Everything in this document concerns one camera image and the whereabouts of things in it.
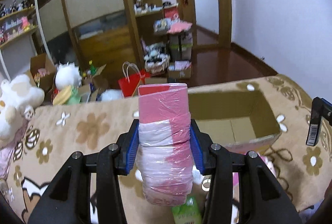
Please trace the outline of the pink strawberry bear plush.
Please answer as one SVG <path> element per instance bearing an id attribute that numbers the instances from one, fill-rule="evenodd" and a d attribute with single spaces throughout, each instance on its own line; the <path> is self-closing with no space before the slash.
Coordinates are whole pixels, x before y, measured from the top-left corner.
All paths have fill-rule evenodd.
<path id="1" fill-rule="evenodd" d="M 266 164 L 266 166 L 272 172 L 272 174 L 276 177 L 276 172 L 273 163 L 266 156 L 259 154 L 259 157 Z M 232 173 L 232 183 L 233 187 L 239 184 L 239 174 L 236 172 Z"/>

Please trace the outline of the pink white plastic bag roll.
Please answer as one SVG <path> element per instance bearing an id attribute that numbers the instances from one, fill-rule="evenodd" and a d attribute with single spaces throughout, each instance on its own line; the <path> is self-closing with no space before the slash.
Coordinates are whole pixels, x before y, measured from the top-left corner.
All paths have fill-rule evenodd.
<path id="1" fill-rule="evenodd" d="M 142 176 L 144 196 L 159 206 L 184 204 L 193 183 L 187 86 L 141 85 L 138 108 L 136 166 Z"/>

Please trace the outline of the white fluffy plush yellow pompoms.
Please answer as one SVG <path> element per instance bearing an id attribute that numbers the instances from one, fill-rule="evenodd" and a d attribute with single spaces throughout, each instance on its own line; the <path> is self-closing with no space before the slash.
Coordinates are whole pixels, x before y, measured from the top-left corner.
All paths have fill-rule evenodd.
<path id="1" fill-rule="evenodd" d="M 192 175 L 193 183 L 200 186 L 204 192 L 208 192 L 210 189 L 211 177 L 203 176 L 195 165 L 192 167 Z"/>

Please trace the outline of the green tissue pack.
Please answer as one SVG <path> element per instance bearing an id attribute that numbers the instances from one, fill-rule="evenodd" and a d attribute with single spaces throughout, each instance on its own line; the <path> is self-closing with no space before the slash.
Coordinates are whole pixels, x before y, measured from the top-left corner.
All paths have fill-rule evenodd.
<path id="1" fill-rule="evenodd" d="M 175 224 L 201 224 L 202 217 L 194 196 L 189 195 L 183 205 L 172 207 Z"/>

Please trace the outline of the green frog plush toy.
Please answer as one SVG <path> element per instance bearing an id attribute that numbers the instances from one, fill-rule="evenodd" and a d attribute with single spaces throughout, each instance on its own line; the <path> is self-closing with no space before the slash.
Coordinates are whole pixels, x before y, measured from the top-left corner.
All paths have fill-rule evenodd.
<path id="1" fill-rule="evenodd" d="M 66 101 L 66 105 L 75 105 L 79 104 L 81 101 L 81 96 L 79 95 L 79 91 L 76 87 L 73 87 L 71 90 L 71 95 Z"/>

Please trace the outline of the cream white large plush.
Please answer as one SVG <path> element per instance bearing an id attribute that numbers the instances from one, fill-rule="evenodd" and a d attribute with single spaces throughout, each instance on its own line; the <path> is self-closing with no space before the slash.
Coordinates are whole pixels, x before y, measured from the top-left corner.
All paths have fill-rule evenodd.
<path id="1" fill-rule="evenodd" d="M 30 121 L 34 109 L 44 101 L 44 90 L 33 86 L 26 74 L 1 82 L 1 147 L 7 146 L 22 127 Z"/>

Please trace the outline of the white round plush toy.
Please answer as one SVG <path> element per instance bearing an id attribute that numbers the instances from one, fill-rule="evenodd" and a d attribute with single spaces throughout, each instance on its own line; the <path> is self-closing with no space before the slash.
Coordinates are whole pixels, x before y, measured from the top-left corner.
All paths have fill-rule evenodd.
<path id="1" fill-rule="evenodd" d="M 79 67 L 74 63 L 67 62 L 59 64 L 55 75 L 55 86 L 61 91 L 67 86 L 80 87 L 82 85 L 82 77 L 79 73 Z"/>

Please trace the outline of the open cardboard box left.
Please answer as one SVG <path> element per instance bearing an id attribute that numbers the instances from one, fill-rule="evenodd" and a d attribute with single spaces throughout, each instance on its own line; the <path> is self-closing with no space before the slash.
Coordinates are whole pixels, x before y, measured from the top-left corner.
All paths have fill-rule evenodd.
<path id="1" fill-rule="evenodd" d="M 54 84 L 56 67 L 47 54 L 43 53 L 30 59 L 30 73 L 37 87 L 49 92 Z"/>

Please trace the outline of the green bottle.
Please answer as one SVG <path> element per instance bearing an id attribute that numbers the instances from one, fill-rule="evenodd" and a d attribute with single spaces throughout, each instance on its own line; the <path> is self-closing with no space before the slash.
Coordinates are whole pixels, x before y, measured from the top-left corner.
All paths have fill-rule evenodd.
<path id="1" fill-rule="evenodd" d="M 94 76 L 96 74 L 96 72 L 97 72 L 97 69 L 93 65 L 93 61 L 92 60 L 89 61 L 89 69 L 90 69 L 90 72 L 91 72 L 91 76 Z"/>

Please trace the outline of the red paper gift bag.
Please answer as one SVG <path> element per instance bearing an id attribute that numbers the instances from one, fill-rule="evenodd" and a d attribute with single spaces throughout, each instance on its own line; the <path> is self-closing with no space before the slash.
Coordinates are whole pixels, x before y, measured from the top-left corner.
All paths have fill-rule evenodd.
<path id="1" fill-rule="evenodd" d="M 128 61 L 123 63 L 122 71 L 124 77 L 119 79 L 118 83 L 125 98 L 134 96 L 138 86 L 145 84 L 145 79 L 151 76 L 144 69 L 139 70 L 138 66 Z"/>

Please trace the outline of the small cardboard box floor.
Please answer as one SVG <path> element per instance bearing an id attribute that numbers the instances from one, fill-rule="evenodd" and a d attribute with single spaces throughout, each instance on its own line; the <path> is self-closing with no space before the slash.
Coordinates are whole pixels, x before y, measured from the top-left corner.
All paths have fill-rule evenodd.
<path id="1" fill-rule="evenodd" d="M 170 63 L 167 70 L 168 77 L 173 79 L 190 79 L 191 67 L 192 64 L 188 60 Z"/>

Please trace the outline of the wicker basket with items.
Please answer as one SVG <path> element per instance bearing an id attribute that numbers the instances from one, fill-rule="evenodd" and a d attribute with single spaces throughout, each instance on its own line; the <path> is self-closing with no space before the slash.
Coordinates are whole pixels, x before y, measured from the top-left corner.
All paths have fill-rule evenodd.
<path id="1" fill-rule="evenodd" d="M 150 74 L 167 70 L 170 63 L 170 55 L 167 54 L 166 44 L 158 42 L 144 47 L 145 71 Z"/>

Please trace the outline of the wooden cabinet shelf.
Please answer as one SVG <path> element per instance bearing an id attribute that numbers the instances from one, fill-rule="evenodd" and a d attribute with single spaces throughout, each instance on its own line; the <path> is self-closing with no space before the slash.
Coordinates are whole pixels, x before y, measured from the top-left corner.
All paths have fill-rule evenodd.
<path id="1" fill-rule="evenodd" d="M 124 62 L 144 66 L 142 43 L 164 41 L 153 25 L 167 1 L 176 0 L 61 0 L 80 67 L 102 67 L 108 85 L 118 87 Z"/>

